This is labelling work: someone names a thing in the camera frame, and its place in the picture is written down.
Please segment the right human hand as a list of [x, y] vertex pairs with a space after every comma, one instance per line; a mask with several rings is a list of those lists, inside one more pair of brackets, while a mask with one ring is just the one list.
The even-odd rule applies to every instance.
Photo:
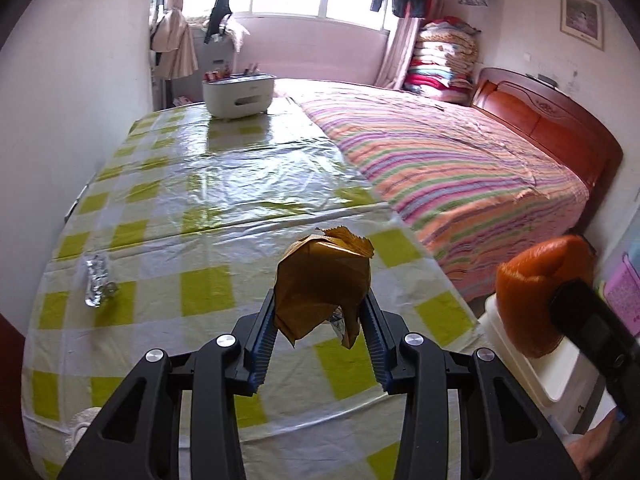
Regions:
[[592, 463], [600, 457], [620, 433], [618, 409], [613, 408], [597, 426], [573, 440], [566, 450], [583, 479], [589, 479]]

